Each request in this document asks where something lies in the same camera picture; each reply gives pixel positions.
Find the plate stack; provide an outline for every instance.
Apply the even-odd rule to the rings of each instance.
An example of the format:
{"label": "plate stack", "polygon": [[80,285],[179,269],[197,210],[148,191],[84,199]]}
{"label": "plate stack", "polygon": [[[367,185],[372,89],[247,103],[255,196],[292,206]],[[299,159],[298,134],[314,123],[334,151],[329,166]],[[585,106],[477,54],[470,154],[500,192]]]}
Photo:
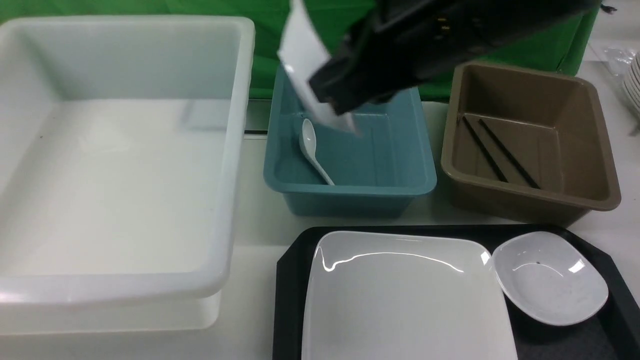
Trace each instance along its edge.
{"label": "plate stack", "polygon": [[622,91],[635,109],[636,116],[640,117],[640,56],[636,56],[631,62],[622,82]]}

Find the green backdrop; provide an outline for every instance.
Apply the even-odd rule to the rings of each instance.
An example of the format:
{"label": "green backdrop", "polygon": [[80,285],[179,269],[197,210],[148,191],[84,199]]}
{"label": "green backdrop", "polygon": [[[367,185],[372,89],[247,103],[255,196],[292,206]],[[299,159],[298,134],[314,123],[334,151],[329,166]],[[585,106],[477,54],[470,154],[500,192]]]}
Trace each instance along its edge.
{"label": "green backdrop", "polygon": [[[347,27],[373,5],[372,0],[306,0],[309,15],[329,50],[335,49]],[[25,16],[86,14],[238,15],[255,23],[255,57],[251,97],[271,97],[276,49],[289,12],[289,0],[0,0],[0,23]],[[597,9],[575,17],[488,56],[500,61],[575,75]],[[423,99],[446,99],[452,73],[420,88]]]}

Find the black tray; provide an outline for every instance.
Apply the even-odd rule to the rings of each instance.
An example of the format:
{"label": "black tray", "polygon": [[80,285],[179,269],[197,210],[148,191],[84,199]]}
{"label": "black tray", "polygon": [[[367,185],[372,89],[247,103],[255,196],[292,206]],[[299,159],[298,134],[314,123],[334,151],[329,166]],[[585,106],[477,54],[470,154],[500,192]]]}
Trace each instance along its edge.
{"label": "black tray", "polygon": [[461,238],[476,241],[490,252],[521,234],[533,231],[558,234],[602,274],[609,286],[609,300],[596,316],[583,323],[551,327],[530,319],[507,299],[518,360],[640,359],[640,309],[609,255],[573,233],[551,225],[456,225],[315,227],[304,231],[278,261],[273,360],[300,359],[313,253],[325,234],[339,230]]}

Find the table surface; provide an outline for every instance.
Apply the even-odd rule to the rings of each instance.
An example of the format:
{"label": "table surface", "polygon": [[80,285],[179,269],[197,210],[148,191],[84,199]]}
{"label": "table surface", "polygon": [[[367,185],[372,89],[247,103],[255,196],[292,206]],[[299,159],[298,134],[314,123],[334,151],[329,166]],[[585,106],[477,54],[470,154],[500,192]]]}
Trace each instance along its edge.
{"label": "table surface", "polygon": [[[605,65],[585,61],[579,77],[597,88],[622,190],[619,208],[592,212],[570,230],[609,253],[640,300],[640,134],[637,121],[617,98]],[[423,104],[434,157],[440,159],[446,104]],[[264,136],[243,143],[231,276],[224,287],[220,317],[204,331],[136,334],[22,336],[0,338],[0,359],[271,359],[276,262],[305,229],[321,225],[508,224],[508,220],[467,213],[449,204],[447,181],[417,199],[393,221],[297,218],[282,196],[262,180]]]}

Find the chopstick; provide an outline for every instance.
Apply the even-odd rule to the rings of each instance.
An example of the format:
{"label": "chopstick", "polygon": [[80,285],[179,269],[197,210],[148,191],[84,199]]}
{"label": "chopstick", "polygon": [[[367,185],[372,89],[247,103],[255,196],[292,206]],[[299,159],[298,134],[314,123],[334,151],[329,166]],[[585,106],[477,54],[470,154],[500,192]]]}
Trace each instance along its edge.
{"label": "chopstick", "polygon": [[507,147],[504,146],[504,144],[502,143],[502,141],[500,141],[500,139],[498,139],[498,136],[495,136],[493,131],[491,131],[491,129],[484,123],[484,121],[480,119],[478,120],[478,123],[480,123],[480,126],[482,126],[484,130],[487,132],[487,134],[489,134],[493,142],[495,142],[495,144],[498,145],[498,148],[500,148],[502,153],[507,157],[507,159],[513,165],[513,167],[515,167],[516,170],[518,170],[518,172],[520,173],[520,175],[525,179],[525,181],[527,181],[527,184],[529,184],[529,186],[531,186],[534,189],[540,189],[540,186],[538,186],[536,181],[529,175],[529,173],[524,169],[524,167],[522,167],[522,165],[518,162],[518,160],[516,160],[516,158],[513,157],[511,152],[507,150]]}
{"label": "chopstick", "polygon": [[498,164],[496,164],[495,160],[493,160],[493,158],[491,157],[491,154],[489,154],[489,151],[486,149],[486,147],[484,147],[484,144],[482,143],[482,141],[480,141],[480,138],[474,131],[474,128],[471,127],[471,124],[469,124],[467,118],[463,116],[462,121],[465,123],[465,126],[469,130],[469,133],[471,133],[471,137],[474,139],[474,142],[480,148],[480,152],[482,152],[485,160],[489,163],[489,166],[491,166],[493,173],[498,177],[498,180],[502,181],[503,183],[508,183],[509,181],[507,180],[507,177],[504,176],[502,171],[500,171]]}

